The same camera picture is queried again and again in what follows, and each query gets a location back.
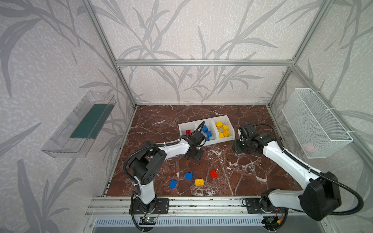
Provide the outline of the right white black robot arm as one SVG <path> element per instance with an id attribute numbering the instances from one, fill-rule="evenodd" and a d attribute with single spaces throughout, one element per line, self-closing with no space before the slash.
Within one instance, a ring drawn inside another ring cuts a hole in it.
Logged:
<path id="1" fill-rule="evenodd" d="M 274 136 L 259 134 L 256 126 L 249 123 L 239 127 L 238 134 L 239 138 L 233 145 L 235 152 L 251 154 L 262 151 L 265 157 L 276 162 L 302 188 L 298 191 L 272 188 L 262 193 L 258 205 L 263 212 L 272 213 L 277 208 L 288 208 L 320 221 L 328 215 L 348 216 L 363 209 L 364 200 L 355 190 L 340 183 L 333 173 L 323 173 L 296 157 L 283 146 L 278 133 Z M 355 207 L 337 211 L 342 204 L 341 189 L 356 197 Z"/>

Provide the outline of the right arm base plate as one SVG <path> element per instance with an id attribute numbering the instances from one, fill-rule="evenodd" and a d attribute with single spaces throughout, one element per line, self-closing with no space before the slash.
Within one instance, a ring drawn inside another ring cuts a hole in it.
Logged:
<path id="1" fill-rule="evenodd" d="M 241 203 L 249 214 L 285 214 L 286 208 L 274 207 L 268 198 L 244 198 Z"/>

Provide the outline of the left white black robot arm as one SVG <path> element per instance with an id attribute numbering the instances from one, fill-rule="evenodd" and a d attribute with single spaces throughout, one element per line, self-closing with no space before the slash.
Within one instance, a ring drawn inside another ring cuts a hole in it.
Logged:
<path id="1" fill-rule="evenodd" d="M 158 175 L 163 163 L 180 155 L 200 160 L 203 155 L 201 147 L 206 143 L 206 139 L 203 133 L 194 131 L 189 135 L 180 136 L 175 141 L 154 143 L 149 140 L 140 149 L 129 155 L 122 169 L 137 188 L 137 198 L 139 198 L 141 205 L 155 206 L 156 193 L 153 180 Z"/>

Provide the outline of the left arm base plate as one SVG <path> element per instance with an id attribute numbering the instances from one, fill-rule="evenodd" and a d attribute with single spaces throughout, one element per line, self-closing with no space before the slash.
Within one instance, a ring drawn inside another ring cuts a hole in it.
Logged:
<path id="1" fill-rule="evenodd" d="M 170 199 L 155 198 L 149 204 L 144 204 L 140 198 L 134 198 L 131 201 L 129 213 L 134 215 L 140 214 L 161 214 L 165 215 L 169 211 Z"/>

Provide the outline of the yellow lego front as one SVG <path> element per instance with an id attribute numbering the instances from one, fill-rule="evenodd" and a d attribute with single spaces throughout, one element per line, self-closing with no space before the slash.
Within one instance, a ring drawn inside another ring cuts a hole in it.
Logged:
<path id="1" fill-rule="evenodd" d="M 204 179 L 196 179 L 196 180 L 195 180 L 195 185 L 196 185 L 197 187 L 199 187 L 199 186 L 204 186 L 204 185 L 205 185 Z"/>

